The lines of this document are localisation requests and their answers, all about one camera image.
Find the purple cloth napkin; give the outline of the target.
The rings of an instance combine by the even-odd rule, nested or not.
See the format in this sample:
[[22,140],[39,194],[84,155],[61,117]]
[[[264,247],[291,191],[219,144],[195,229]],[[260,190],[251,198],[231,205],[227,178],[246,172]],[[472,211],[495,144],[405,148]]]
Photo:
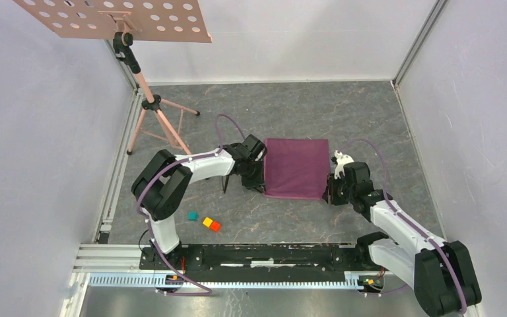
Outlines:
[[265,196],[322,199],[330,173],[328,140],[267,138],[265,145]]

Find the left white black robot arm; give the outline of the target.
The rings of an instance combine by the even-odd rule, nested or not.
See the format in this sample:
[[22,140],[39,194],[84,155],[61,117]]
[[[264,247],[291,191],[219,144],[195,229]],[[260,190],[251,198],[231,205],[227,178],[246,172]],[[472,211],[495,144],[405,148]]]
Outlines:
[[242,142],[195,155],[157,152],[131,186],[157,252],[169,254],[180,245],[174,214],[189,185],[220,176],[226,189],[230,176],[237,175],[243,187],[262,192],[266,154],[266,145],[252,134]]

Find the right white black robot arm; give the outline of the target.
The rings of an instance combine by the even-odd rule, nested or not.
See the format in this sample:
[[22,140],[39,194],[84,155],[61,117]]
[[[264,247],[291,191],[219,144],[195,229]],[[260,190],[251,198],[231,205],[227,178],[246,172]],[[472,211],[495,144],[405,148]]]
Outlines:
[[382,266],[412,288],[429,316],[465,313],[483,296],[467,247],[448,242],[411,218],[384,190],[374,187],[365,162],[349,155],[332,158],[323,198],[330,205],[349,204],[380,231],[360,237],[362,259]]

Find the orange cube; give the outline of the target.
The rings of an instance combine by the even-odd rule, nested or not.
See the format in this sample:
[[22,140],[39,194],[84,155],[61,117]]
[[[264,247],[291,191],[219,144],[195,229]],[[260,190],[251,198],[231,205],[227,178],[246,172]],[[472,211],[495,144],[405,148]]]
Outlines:
[[221,224],[216,222],[216,221],[213,221],[209,227],[212,231],[215,231],[215,232],[218,232],[221,228]]

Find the yellow cube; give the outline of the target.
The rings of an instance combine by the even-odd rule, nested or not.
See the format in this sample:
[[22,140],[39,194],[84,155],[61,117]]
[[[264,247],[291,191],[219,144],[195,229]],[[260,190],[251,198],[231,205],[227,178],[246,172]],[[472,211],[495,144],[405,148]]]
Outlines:
[[213,224],[213,220],[209,217],[205,217],[204,220],[203,220],[203,225],[206,226],[207,228],[210,228],[211,225]]

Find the teal cube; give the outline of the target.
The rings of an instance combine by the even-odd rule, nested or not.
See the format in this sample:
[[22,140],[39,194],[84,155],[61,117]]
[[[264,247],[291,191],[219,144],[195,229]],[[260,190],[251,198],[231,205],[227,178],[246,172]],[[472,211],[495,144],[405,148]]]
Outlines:
[[188,215],[187,215],[187,219],[189,221],[198,221],[198,218],[199,218],[199,215],[197,212],[189,212]]

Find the pink music stand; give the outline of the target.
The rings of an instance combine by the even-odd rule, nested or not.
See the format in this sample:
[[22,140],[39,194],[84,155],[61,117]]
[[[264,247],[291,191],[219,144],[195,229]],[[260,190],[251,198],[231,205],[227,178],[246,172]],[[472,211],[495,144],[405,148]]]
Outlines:
[[17,1],[22,9],[61,38],[109,40],[116,59],[125,64],[143,91],[145,99],[127,153],[131,154],[146,113],[153,113],[163,132],[162,139],[186,154],[190,150],[162,111],[163,105],[199,116],[197,110],[153,94],[132,45],[136,41],[211,43],[197,1]]

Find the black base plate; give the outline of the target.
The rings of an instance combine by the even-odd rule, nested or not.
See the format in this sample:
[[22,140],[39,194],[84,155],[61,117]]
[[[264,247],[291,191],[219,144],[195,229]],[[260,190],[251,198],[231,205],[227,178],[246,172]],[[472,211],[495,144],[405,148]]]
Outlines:
[[170,266],[196,282],[340,282],[346,272],[377,276],[387,270],[356,244],[182,244],[163,261],[152,247],[141,250],[139,269]]

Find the aluminium frame rail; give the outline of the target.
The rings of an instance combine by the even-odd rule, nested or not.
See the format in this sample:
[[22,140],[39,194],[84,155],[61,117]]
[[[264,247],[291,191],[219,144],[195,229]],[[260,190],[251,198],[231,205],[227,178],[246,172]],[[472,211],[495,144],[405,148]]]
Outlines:
[[84,244],[79,248],[62,316],[77,316],[91,285],[144,287],[167,294],[184,288],[354,289],[377,296],[371,279],[384,269],[412,288],[429,316],[461,312],[481,301],[467,249],[450,242],[408,256],[388,240],[354,244],[182,244],[162,255],[152,244]]

